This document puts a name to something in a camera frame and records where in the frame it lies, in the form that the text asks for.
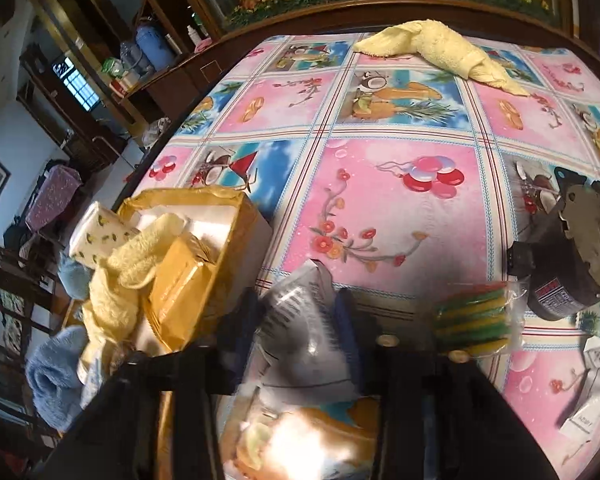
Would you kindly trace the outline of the blue knitted towel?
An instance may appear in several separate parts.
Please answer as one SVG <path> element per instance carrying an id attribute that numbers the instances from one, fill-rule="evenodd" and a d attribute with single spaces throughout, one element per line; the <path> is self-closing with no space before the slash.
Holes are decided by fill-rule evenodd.
<path id="1" fill-rule="evenodd" d="M 82 412 L 78 364 L 87 343 L 83 326 L 66 327 L 40 344 L 26 365 L 36 412 L 60 432 L 66 432 Z"/>

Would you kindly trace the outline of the yellow green sticks bag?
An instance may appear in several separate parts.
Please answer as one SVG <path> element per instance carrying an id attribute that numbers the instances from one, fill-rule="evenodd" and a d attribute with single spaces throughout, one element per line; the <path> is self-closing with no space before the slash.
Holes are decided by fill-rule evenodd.
<path id="1" fill-rule="evenodd" d="M 434 342 L 445 356 L 484 359 L 522 345 L 527 289 L 519 283 L 462 286 L 436 303 Z"/>

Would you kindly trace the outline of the yellow fluffy towel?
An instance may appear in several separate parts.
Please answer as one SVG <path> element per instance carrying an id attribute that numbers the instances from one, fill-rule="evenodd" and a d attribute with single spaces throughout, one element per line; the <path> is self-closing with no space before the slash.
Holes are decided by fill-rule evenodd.
<path id="1" fill-rule="evenodd" d="M 90 296 L 82 306 L 88 343 L 76 369 L 80 382 L 86 382 L 88 370 L 105 344 L 120 344 L 133 333 L 140 313 L 140 291 L 155 278 L 158 265 L 185 225 L 176 214 L 163 214 L 110 256 L 98 260 L 88 285 Z"/>

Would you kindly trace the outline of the white printed desiccant packet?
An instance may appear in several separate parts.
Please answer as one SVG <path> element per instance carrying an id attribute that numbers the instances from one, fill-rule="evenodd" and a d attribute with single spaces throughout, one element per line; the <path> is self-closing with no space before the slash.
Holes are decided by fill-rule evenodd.
<path id="1" fill-rule="evenodd" d="M 262 403 L 283 411 L 356 399 L 335 327 L 336 292 L 326 266 L 306 260 L 262 300 L 266 315 L 256 350 Z"/>

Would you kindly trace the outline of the white paper packet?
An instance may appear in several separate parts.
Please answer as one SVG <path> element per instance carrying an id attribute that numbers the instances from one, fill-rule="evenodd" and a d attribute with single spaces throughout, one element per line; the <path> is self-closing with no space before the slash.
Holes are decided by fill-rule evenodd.
<path id="1" fill-rule="evenodd" d="M 600 426 L 600 337 L 591 336 L 585 343 L 585 381 L 576 408 L 560 427 L 560 433 L 577 444 L 592 440 Z"/>

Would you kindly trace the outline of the blue fluffy cloth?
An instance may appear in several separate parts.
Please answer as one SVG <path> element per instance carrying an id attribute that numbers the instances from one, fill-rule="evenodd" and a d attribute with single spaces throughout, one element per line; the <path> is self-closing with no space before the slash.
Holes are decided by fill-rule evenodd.
<path id="1" fill-rule="evenodd" d="M 59 255 L 57 275 L 71 299 L 87 300 L 94 271 L 64 252 Z"/>

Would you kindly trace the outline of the lemon print tissue pack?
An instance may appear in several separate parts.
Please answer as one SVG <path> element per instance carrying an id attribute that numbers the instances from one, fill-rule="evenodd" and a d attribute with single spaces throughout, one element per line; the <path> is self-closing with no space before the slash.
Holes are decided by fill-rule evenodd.
<path id="1" fill-rule="evenodd" d="M 108 258 L 116 248 L 137 234 L 137 229 L 113 211 L 94 202 L 88 206 L 73 230 L 68 254 L 73 260 L 95 269 L 100 259 Z"/>

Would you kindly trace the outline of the yellow taped foam box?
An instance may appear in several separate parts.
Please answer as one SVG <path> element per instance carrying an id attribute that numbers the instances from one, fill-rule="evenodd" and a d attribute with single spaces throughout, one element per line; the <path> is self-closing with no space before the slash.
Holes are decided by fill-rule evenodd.
<path id="1" fill-rule="evenodd" d="M 186 221 L 181 235 L 188 233 L 206 244 L 215 263 L 204 298 L 204 312 L 186 346 L 197 340 L 208 344 L 213 341 L 221 318 L 235 309 L 244 290 L 254 290 L 272 230 L 246 193 L 216 185 L 208 188 L 148 188 L 124 200 L 114 213 L 140 234 L 151 222 L 168 212 Z M 164 356 L 186 348 L 167 349 L 158 341 L 145 318 L 143 304 L 153 281 L 140 291 L 140 313 L 133 333 L 120 344 L 108 342 L 96 354 L 86 376 L 84 390 L 88 402 L 82 412 L 123 364 L 143 356 Z M 175 479 L 170 462 L 173 411 L 171 393 L 163 393 L 154 479 Z"/>

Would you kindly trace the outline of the black electric motor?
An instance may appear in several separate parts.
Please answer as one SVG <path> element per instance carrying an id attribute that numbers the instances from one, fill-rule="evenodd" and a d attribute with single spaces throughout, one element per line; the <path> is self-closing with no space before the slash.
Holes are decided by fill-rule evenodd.
<path id="1" fill-rule="evenodd" d="M 528 240 L 507 249 L 507 272 L 528 282 L 528 307 L 557 321 L 600 302 L 600 180 L 554 169 L 559 196 Z"/>

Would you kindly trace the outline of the floral patterned tablecloth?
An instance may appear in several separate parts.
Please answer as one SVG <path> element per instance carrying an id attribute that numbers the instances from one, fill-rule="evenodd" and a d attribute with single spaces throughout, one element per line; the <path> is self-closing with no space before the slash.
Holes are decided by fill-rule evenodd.
<path id="1" fill-rule="evenodd" d="M 390 326 L 445 275 L 504 274 L 557 166 L 600 176 L 600 78 L 579 55 L 479 40 L 524 94 L 370 58 L 351 34 L 268 38 L 197 104 L 141 190 L 217 184 L 272 222 L 259 283 L 309 258 Z"/>

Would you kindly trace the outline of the blue water jug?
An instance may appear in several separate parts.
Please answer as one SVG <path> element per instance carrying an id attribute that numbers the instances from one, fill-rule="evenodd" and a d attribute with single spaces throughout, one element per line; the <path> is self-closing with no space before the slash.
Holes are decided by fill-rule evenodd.
<path id="1" fill-rule="evenodd" d="M 164 70 L 174 63 L 175 56 L 169 45 L 152 26 L 138 25 L 135 41 L 155 70 Z"/>

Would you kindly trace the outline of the yellow towel at table back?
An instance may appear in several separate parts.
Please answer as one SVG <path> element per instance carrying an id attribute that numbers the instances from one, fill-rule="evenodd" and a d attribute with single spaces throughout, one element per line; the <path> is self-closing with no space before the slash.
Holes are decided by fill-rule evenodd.
<path id="1" fill-rule="evenodd" d="M 458 32 L 435 20 L 409 21 L 358 41 L 353 50 L 373 58 L 418 54 L 428 63 L 513 96 L 529 96 L 500 63 Z"/>

